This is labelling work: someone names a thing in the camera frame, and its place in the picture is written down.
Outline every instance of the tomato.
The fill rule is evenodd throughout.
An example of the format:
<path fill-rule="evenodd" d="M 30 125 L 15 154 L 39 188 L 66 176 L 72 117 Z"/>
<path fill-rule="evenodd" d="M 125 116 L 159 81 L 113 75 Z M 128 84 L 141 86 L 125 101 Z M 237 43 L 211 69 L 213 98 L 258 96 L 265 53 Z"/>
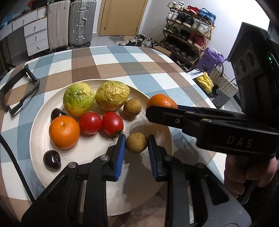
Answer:
<path fill-rule="evenodd" d="M 104 114 L 102 126 L 105 133 L 110 136 L 119 136 L 124 128 L 123 120 L 115 112 L 106 112 Z"/>
<path fill-rule="evenodd" d="M 80 130 L 86 134 L 96 134 L 102 127 L 102 119 L 97 113 L 88 112 L 80 118 Z"/>

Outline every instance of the door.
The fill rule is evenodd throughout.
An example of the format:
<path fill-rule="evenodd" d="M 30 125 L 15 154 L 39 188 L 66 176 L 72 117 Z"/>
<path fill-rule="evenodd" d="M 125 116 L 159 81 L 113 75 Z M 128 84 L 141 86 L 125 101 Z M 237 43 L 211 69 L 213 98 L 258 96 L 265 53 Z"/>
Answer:
<path fill-rule="evenodd" d="M 103 0 L 100 36 L 134 36 L 146 0 Z"/>

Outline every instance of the mandarin orange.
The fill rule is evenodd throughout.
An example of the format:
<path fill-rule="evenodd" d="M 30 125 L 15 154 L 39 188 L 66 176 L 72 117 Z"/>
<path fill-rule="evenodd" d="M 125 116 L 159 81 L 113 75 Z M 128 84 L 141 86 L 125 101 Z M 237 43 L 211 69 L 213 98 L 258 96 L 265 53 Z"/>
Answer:
<path fill-rule="evenodd" d="M 147 102 L 146 109 L 152 105 L 178 109 L 178 106 L 175 103 L 175 101 L 164 94 L 156 94 L 156 95 L 152 96 L 150 98 L 150 100 Z"/>
<path fill-rule="evenodd" d="M 70 116 L 57 117 L 49 126 L 49 137 L 58 148 L 69 149 L 78 142 L 80 126 Z"/>

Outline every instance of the blue plastic bag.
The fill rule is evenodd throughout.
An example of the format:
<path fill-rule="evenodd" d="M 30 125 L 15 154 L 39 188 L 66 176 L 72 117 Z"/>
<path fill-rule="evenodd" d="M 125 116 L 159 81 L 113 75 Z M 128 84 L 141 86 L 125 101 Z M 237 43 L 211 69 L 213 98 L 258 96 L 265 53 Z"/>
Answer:
<path fill-rule="evenodd" d="M 208 75 L 218 62 L 224 63 L 227 59 L 214 48 L 206 48 L 204 55 L 196 65 L 196 68 L 203 70 L 207 69 Z"/>

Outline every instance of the brown round fruit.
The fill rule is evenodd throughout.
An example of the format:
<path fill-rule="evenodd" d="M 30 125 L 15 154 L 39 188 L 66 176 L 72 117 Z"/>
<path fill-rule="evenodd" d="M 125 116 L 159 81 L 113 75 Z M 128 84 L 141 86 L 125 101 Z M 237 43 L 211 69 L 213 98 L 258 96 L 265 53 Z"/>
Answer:
<path fill-rule="evenodd" d="M 133 133 L 126 139 L 126 149 L 132 154 L 139 154 L 147 147 L 147 138 L 142 133 Z"/>
<path fill-rule="evenodd" d="M 80 126 L 70 116 L 57 117 L 49 126 L 49 137 L 58 148 L 69 149 L 78 142 Z"/>
<path fill-rule="evenodd" d="M 152 96 L 146 105 L 146 109 L 152 105 L 178 109 L 178 106 L 175 103 L 175 101 L 164 94 L 156 94 Z"/>
<path fill-rule="evenodd" d="M 135 117 L 139 115 L 141 112 L 140 101 L 135 98 L 128 100 L 123 107 L 123 111 L 129 117 Z"/>

